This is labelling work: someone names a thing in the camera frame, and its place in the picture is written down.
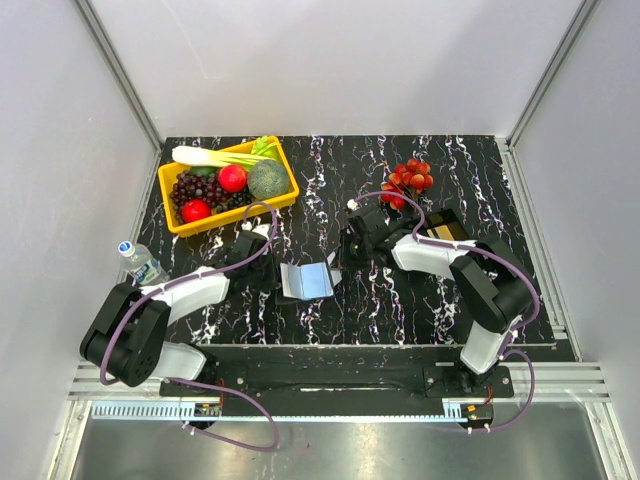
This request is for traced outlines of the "black leather card holder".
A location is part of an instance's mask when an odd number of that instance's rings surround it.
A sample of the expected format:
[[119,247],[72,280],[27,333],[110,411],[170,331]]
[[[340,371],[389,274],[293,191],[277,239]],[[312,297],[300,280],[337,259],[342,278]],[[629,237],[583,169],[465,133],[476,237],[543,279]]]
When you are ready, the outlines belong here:
[[342,280],[339,268],[332,266],[337,252],[317,263],[294,265],[276,263],[280,289],[276,294],[278,305],[293,304],[332,297]]

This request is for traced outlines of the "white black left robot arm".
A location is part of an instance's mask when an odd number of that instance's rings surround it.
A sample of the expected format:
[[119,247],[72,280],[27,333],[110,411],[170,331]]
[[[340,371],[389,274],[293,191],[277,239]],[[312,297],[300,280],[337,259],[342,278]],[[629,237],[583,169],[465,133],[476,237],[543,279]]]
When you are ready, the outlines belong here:
[[268,272],[268,249],[276,228],[259,225],[243,231],[215,267],[150,287],[119,283],[109,292],[79,347],[81,357],[100,369],[105,385],[137,387],[157,370],[177,368],[193,394],[213,390],[217,372],[195,347],[165,340],[168,326],[209,305],[227,300],[244,284],[257,286]]

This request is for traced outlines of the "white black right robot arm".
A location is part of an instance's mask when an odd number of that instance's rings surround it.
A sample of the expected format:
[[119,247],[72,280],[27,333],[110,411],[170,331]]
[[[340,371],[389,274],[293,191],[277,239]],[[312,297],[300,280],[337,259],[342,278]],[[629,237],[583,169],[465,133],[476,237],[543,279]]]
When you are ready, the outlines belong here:
[[540,308],[531,275],[509,247],[495,236],[471,239],[450,210],[388,218],[379,206],[358,208],[341,232],[340,262],[351,270],[378,262],[455,283],[473,320],[454,373],[457,388],[469,396],[489,386],[508,335]]

